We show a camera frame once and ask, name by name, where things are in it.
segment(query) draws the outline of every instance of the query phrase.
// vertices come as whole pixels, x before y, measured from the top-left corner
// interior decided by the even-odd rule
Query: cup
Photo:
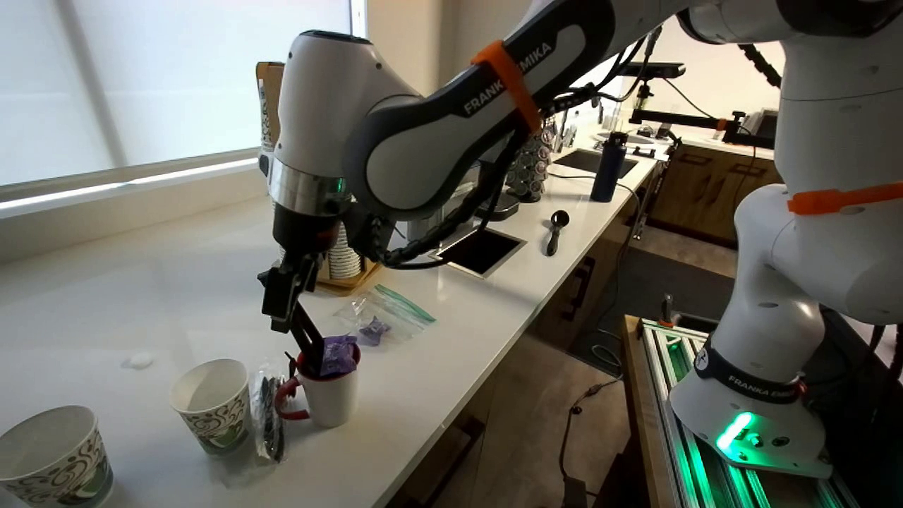
[[[333,376],[319,376],[306,367],[306,356],[292,362],[292,377],[280,384],[278,390],[278,412],[285,419],[313,419],[316,426],[341,426],[357,405],[359,391],[359,362],[361,350],[354,343],[354,367]],[[287,410],[287,397],[297,394],[297,390],[306,390],[307,410]]]
[[[0,486],[28,505],[100,505],[114,469],[89,405],[41,412],[0,438]]]
[[[227,453],[249,435],[249,376],[235,359],[214,359],[183,373],[172,405],[213,453]]]

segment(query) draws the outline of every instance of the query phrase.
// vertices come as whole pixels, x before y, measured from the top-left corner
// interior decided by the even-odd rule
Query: bottle
[[[601,163],[596,168],[591,199],[611,203],[620,177],[626,156],[626,132],[612,132],[601,147]]]

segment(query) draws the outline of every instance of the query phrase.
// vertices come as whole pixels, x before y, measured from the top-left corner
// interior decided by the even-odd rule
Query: cup handle
[[[299,387],[302,387],[302,381],[297,381],[297,377],[287,377],[287,381],[280,384],[280,390],[278,390],[278,412],[280,412],[283,419],[307,419],[311,417],[307,410],[285,412],[285,397],[297,394]]]

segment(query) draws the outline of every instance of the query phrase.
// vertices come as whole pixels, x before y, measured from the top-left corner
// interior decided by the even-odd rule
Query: orange band
[[[525,85],[522,69],[512,58],[509,48],[499,38],[485,45],[479,54],[474,54],[471,64],[484,64],[484,61],[499,75],[520,115],[527,122],[532,132],[540,132],[540,108]]]
[[[824,189],[824,191],[800,191],[788,199],[788,209],[797,213],[835,213],[843,205],[865,205],[880,199],[900,199],[903,182],[866,187],[853,191]]]

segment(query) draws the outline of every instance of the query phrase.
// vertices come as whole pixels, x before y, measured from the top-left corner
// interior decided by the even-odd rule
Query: white cup rim
[[[36,419],[49,419],[49,417],[60,417],[66,412],[77,412],[80,417],[89,417],[89,429],[80,441],[73,441],[66,450],[56,450],[55,459],[45,459],[43,466],[31,469],[31,472],[4,472],[4,443],[15,441],[22,432],[31,432],[28,426],[34,426]],[[19,481],[26,477],[41,477],[43,472],[56,469],[62,459],[67,459],[77,449],[83,449],[94,435],[97,435],[97,414],[89,405],[50,405],[45,412],[36,412],[19,422],[15,422],[8,432],[0,435],[0,481]]]
[[[235,387],[235,391],[228,391],[228,397],[217,401],[217,404],[210,404],[210,405],[189,405],[180,394],[183,384],[196,376],[201,376],[204,369],[213,369],[213,367],[231,367],[235,373],[241,373],[241,384]],[[204,412],[213,412],[213,410],[221,410],[224,404],[235,401],[244,390],[249,390],[249,373],[247,373],[247,363],[237,362],[237,359],[213,359],[213,362],[204,362],[204,363],[196,363],[193,369],[187,369],[176,387],[172,387],[172,410],[180,412],[180,414],[204,414]]]

